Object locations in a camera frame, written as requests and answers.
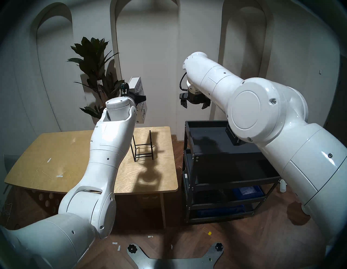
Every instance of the black cable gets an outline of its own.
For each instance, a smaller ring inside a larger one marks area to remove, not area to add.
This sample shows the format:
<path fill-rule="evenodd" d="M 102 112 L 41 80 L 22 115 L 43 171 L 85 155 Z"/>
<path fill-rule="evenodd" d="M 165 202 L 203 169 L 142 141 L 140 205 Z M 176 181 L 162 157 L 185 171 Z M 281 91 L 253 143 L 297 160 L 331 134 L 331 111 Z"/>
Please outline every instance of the black cable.
<path fill-rule="evenodd" d="M 187 92 L 188 89 L 182 89 L 181 83 L 182 83 L 182 80 L 183 80 L 183 78 L 184 78 L 184 76 L 185 76 L 186 74 L 187 74 L 187 72 L 184 73 L 183 77 L 181 78 L 181 81 L 179 82 L 179 88 L 180 88 L 182 91 L 184 91 L 184 92 Z"/>

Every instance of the black metal cart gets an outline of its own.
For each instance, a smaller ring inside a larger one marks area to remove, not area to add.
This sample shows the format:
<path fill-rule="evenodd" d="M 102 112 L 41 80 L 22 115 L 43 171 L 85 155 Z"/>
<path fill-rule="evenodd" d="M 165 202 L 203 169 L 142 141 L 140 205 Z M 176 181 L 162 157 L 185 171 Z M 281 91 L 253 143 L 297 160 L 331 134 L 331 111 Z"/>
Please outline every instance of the black metal cart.
<path fill-rule="evenodd" d="M 256 145 L 231 143 L 225 132 L 227 124 L 186 121 L 182 189 L 187 223 L 253 215 L 280 181 L 279 174 Z M 273 184 L 267 193 L 260 186 L 264 184 Z M 235 196 L 237 188 L 251 186 L 261 190 L 260 197 L 239 200 Z M 222 212 L 214 214 L 212 209 Z"/>

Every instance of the blue storage bin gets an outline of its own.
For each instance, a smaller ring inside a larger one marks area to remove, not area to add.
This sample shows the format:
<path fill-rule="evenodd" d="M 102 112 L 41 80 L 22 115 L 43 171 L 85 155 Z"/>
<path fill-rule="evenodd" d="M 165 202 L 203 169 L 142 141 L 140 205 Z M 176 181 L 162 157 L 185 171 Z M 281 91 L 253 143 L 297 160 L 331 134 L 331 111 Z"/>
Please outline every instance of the blue storage bin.
<path fill-rule="evenodd" d="M 232 215 L 237 213 L 244 213 L 245 207 L 244 205 L 237 205 L 235 207 L 219 207 L 219 208 L 210 208 L 210 209 L 200 209 L 196 211 L 196 215 L 198 218 L 206 218 L 206 217 L 218 217 L 225 215 Z"/>
<path fill-rule="evenodd" d="M 258 197 L 264 196 L 264 193 L 261 191 L 258 185 L 253 187 L 236 188 L 236 189 L 233 189 L 232 191 L 234 192 L 238 200 L 245 200 L 245 199 L 258 198 Z"/>

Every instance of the potted plant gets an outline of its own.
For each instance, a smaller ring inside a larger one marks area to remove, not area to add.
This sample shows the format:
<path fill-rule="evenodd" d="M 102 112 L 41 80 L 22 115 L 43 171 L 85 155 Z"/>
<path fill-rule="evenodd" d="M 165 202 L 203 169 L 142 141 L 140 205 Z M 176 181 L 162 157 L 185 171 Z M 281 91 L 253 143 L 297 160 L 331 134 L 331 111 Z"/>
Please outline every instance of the potted plant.
<path fill-rule="evenodd" d="M 96 105 L 94 108 L 84 107 L 80 108 L 83 112 L 91 115 L 92 117 L 101 118 L 102 112 L 106 107 L 105 102 L 111 98 L 119 96 L 120 85 L 124 83 L 124 80 L 114 80 L 112 74 L 105 75 L 105 64 L 116 54 L 108 57 L 111 51 L 104 56 L 105 48 L 108 44 L 108 41 L 105 42 L 105 39 L 99 40 L 91 38 L 88 40 L 86 37 L 82 38 L 81 44 L 75 44 L 71 48 L 80 55 L 83 59 L 80 58 L 71 58 L 68 59 L 68 62 L 75 62 L 81 69 L 83 73 L 88 76 L 87 85 L 81 82 L 75 82 L 82 84 L 88 88 L 91 88 L 95 93 L 98 94 L 102 107 Z"/>

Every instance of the black knob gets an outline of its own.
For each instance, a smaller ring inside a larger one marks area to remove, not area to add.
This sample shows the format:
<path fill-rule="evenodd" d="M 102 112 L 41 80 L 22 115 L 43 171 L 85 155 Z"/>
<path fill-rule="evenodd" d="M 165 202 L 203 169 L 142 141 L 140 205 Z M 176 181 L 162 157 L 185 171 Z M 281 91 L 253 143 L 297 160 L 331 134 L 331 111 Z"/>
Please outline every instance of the black knob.
<path fill-rule="evenodd" d="M 217 250 L 217 251 L 222 251 L 222 250 L 223 250 L 223 245 L 222 245 L 222 243 L 217 243 L 217 244 L 216 244 L 216 250 Z"/>
<path fill-rule="evenodd" d="M 135 245 L 131 244 L 131 245 L 128 246 L 128 250 L 129 250 L 130 253 L 135 253 L 137 251 L 137 248 L 136 248 Z"/>

